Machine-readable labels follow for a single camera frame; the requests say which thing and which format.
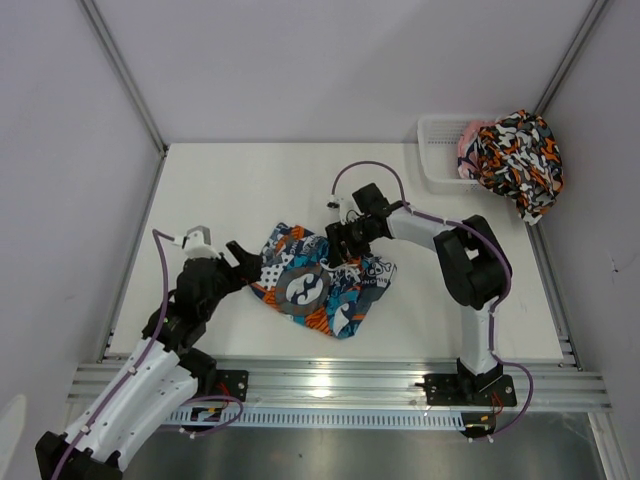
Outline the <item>colourful patterned shorts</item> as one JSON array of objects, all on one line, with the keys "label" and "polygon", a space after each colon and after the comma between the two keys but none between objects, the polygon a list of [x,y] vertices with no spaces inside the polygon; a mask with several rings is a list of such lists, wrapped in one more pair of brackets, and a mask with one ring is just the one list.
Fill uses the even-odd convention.
[{"label": "colourful patterned shorts", "polygon": [[395,263],[366,254],[329,265],[329,242],[300,225],[278,223],[264,244],[256,297],[292,322],[336,339],[353,337],[391,286]]}]

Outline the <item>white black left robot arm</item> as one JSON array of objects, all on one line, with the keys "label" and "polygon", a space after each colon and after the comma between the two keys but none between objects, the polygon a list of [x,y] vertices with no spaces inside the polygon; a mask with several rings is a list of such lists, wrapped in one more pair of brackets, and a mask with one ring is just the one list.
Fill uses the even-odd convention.
[{"label": "white black left robot arm", "polygon": [[244,409],[210,355],[196,349],[222,299],[256,282],[262,259],[237,242],[237,263],[204,245],[185,260],[173,289],[142,331],[128,360],[96,400],[61,434],[35,446],[44,479],[119,479],[135,453],[179,407],[219,402]]}]

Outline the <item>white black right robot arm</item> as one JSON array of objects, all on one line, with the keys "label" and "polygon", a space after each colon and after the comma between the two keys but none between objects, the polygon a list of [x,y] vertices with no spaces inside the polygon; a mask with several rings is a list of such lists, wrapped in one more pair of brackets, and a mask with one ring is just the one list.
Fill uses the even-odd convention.
[{"label": "white black right robot arm", "polygon": [[462,351],[454,374],[430,374],[420,386],[430,405],[488,401],[505,378],[495,353],[495,310],[511,288],[512,269],[486,219],[446,220],[389,202],[376,184],[353,194],[357,208],[334,195],[327,207],[339,220],[329,224],[329,265],[338,267],[371,252],[381,238],[402,240],[436,254],[445,287],[461,308]]}]

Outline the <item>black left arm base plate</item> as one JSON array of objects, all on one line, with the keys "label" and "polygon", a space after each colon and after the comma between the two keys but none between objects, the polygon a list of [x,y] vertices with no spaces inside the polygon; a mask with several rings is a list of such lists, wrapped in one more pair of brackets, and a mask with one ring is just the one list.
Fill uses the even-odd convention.
[{"label": "black left arm base plate", "polygon": [[195,396],[230,396],[244,402],[248,387],[248,371],[216,370],[198,379],[198,389]]}]

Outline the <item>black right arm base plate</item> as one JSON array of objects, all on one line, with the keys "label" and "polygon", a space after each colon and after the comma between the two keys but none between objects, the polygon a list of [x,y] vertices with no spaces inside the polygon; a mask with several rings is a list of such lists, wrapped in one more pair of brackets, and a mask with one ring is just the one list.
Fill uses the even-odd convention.
[{"label": "black right arm base plate", "polygon": [[420,386],[431,406],[515,407],[517,396],[511,376],[501,375],[488,386],[474,386],[469,379],[457,374],[432,373],[423,376]]}]

